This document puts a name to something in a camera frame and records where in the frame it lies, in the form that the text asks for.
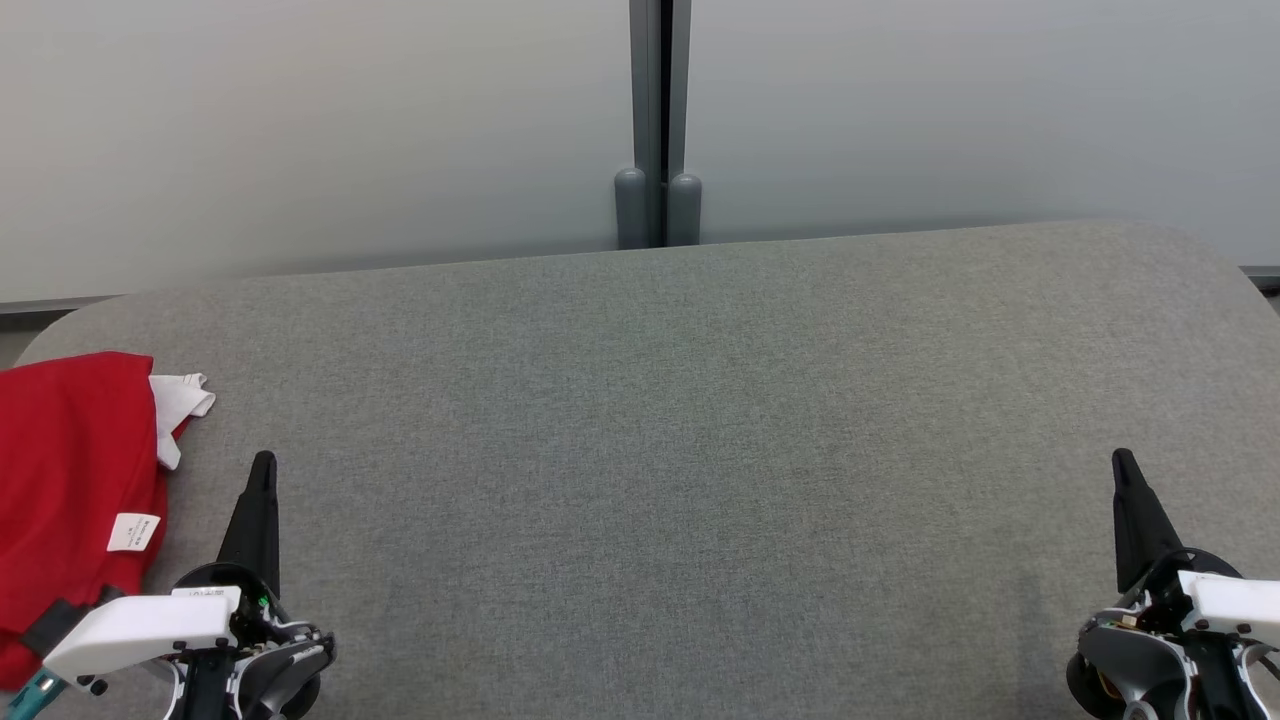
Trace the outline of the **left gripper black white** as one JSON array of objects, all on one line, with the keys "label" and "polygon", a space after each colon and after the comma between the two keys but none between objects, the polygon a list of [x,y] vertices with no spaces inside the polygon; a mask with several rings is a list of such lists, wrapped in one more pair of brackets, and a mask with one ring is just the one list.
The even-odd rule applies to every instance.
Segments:
[{"label": "left gripper black white", "polygon": [[154,660],[186,666],[225,659],[224,696],[296,696],[337,659],[337,641],[289,618],[280,596],[276,457],[253,456],[227,527],[219,562],[197,568],[169,594],[134,594],[91,609],[45,656],[72,682]]}]

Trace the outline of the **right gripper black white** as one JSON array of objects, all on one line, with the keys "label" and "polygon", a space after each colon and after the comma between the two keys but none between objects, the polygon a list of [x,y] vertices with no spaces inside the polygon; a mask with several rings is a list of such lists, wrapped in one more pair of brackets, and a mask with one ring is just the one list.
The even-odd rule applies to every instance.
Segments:
[{"label": "right gripper black white", "polygon": [[1245,579],[1219,556],[1187,548],[1134,454],[1116,448],[1114,529],[1117,589],[1102,625],[1174,644],[1221,635],[1243,646],[1279,644],[1279,583]]}]

